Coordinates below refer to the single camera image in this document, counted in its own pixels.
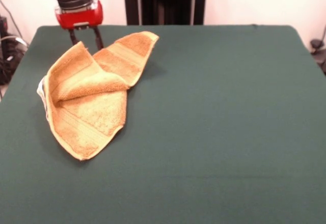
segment black stand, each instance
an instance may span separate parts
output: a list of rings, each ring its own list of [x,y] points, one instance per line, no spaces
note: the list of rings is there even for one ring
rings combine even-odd
[[[203,24],[205,0],[192,1],[125,0],[127,24]]]

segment towel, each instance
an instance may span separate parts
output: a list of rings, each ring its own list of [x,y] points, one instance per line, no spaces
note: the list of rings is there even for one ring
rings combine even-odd
[[[124,126],[127,90],[139,80],[157,40],[151,32],[134,33],[93,56],[78,42],[43,77],[37,93],[50,129],[73,157],[96,156]]]

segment black cable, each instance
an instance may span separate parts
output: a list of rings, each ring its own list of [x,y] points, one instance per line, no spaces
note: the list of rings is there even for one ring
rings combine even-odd
[[[326,25],[325,25],[325,28],[324,28],[324,33],[322,34],[322,38],[321,38],[322,41],[324,40],[325,35],[326,35]]]
[[[24,45],[25,47],[29,48],[30,47],[30,44],[25,41],[24,39],[22,39],[21,37],[19,36],[15,36],[15,35],[7,35],[7,36],[4,36],[2,38],[0,38],[0,42],[6,40],[6,39],[15,39],[17,42],[21,43],[22,45]]]
[[[18,26],[17,26],[17,24],[16,24],[14,18],[12,17],[11,12],[9,11],[9,9],[7,9],[6,5],[2,2],[2,0],[0,0],[0,4],[1,4],[2,7],[4,7],[4,9],[8,12],[8,14],[10,15],[10,18],[11,18],[12,22],[14,23],[14,25],[15,25],[15,27],[16,27],[16,29],[17,29],[19,35],[20,35],[20,37],[22,37],[22,34],[21,34],[21,32],[20,32],[20,30],[19,30],[19,28],[18,28]]]

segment green cloth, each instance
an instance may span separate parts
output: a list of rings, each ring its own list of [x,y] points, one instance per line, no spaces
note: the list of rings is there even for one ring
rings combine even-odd
[[[326,223],[326,81],[293,28],[100,30],[160,36],[125,127],[90,161],[62,149],[36,89],[71,43],[39,28],[0,103],[1,224]]]

